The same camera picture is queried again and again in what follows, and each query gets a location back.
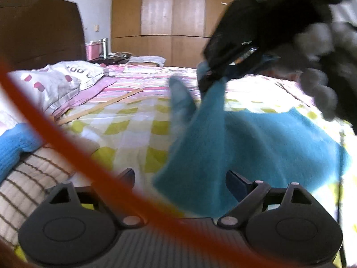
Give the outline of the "wooden stick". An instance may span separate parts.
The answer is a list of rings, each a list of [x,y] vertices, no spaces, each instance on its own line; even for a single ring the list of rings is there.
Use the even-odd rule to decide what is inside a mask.
[[[96,112],[98,109],[101,109],[101,108],[107,107],[107,106],[109,106],[109,105],[112,105],[112,104],[114,104],[114,103],[120,102],[121,100],[126,99],[126,98],[128,98],[128,97],[131,97],[131,96],[133,96],[133,95],[135,95],[135,94],[137,94],[137,93],[140,93],[140,92],[142,92],[142,91],[143,91],[143,89],[136,89],[136,90],[131,91],[131,92],[129,92],[129,93],[127,93],[127,94],[124,94],[124,95],[122,95],[122,96],[119,96],[119,97],[110,99],[110,100],[108,100],[108,101],[106,101],[106,102],[99,103],[99,104],[97,104],[96,106],[94,106],[94,107],[92,107],[92,108],[90,108],[90,109],[86,109],[86,110],[81,111],[81,112],[78,112],[78,113],[76,113],[76,114],[69,115],[69,116],[66,117],[66,118],[62,118],[62,119],[60,119],[60,120],[57,120],[56,123],[57,123],[58,125],[67,124],[67,123],[69,123],[69,122],[72,122],[73,120],[76,120],[76,119],[81,118],[81,117],[83,117],[83,116],[85,116],[85,115],[91,114],[91,113],[93,113],[93,112]]]

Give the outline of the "pink and green checked bedspread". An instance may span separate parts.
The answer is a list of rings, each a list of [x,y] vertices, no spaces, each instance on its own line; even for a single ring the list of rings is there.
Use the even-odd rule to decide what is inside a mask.
[[[179,76],[195,103],[199,104],[195,70],[121,65],[112,67],[111,73],[115,83],[68,114],[90,109],[136,89],[143,91],[73,120],[64,128],[98,143],[99,148],[93,154],[93,159],[108,171],[118,174],[125,168],[133,168],[137,177],[135,188],[153,203],[164,205],[178,215],[195,215],[172,204],[152,184],[153,177],[168,159],[173,141],[169,132],[171,109],[168,80],[172,75]],[[292,108],[325,131],[351,157],[348,170],[336,182],[325,184],[311,193],[329,213],[340,218],[346,261],[353,266],[356,264],[356,136],[352,127],[347,122],[324,120],[312,98],[304,94],[296,82],[246,76],[226,86],[226,111],[284,113]]]

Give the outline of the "wooden wardrobe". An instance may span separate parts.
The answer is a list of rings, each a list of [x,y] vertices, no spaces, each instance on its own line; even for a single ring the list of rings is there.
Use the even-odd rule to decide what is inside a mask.
[[[232,0],[112,0],[111,49],[194,68]]]

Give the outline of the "light blue knit garment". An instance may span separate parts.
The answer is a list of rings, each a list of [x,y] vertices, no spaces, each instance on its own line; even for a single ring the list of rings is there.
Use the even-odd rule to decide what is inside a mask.
[[[1,135],[1,182],[19,163],[21,155],[32,153],[43,144],[43,139],[34,132],[29,124],[17,124],[14,128],[6,130]]]

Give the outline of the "pink storage box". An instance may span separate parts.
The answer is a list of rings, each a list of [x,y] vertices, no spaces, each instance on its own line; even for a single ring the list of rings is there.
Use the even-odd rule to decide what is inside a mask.
[[[90,41],[85,44],[86,57],[88,61],[99,58],[102,51],[101,41]]]

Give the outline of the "folded white cloth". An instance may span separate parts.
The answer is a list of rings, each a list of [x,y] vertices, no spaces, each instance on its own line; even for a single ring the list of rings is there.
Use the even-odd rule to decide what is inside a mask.
[[[166,59],[161,56],[131,56],[127,64],[164,67]]]

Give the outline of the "silver cylinder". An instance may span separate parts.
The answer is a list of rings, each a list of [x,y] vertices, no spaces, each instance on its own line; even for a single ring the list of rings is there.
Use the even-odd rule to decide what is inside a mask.
[[[108,39],[102,38],[101,39],[101,54],[100,57],[106,59],[108,57]]]

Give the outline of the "dark nightstand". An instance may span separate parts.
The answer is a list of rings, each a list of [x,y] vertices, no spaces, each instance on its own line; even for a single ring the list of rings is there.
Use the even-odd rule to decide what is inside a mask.
[[[90,60],[89,62],[93,64],[104,64],[104,65],[118,65],[118,64],[126,64],[130,57],[131,53],[115,53],[114,55],[107,57],[98,57],[97,59]]]

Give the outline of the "dark wooden headboard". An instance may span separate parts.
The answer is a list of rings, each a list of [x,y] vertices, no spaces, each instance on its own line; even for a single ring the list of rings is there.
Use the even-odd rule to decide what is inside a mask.
[[[66,0],[1,0],[1,56],[12,70],[86,59],[81,15]]]

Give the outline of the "teal knit sweater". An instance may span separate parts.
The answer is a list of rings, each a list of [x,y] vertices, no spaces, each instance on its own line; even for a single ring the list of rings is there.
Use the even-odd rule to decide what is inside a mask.
[[[218,218],[238,200],[226,186],[235,171],[274,188],[299,182],[309,192],[336,182],[351,163],[346,149],[292,108],[284,113],[226,111],[226,80],[197,105],[179,76],[169,78],[173,142],[152,184],[179,209]]]

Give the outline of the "beige plaid folded garment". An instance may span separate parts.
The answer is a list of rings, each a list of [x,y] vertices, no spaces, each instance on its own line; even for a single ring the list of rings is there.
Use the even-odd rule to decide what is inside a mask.
[[[18,245],[18,231],[30,214],[60,183],[88,186],[52,145],[23,155],[1,183],[1,240],[12,249]]]

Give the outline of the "white pillow with pink dots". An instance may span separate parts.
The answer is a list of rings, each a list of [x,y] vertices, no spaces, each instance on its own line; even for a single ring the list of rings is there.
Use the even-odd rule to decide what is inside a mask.
[[[108,68],[87,61],[62,61],[38,70],[16,70],[9,74],[39,111],[58,119],[115,83]]]

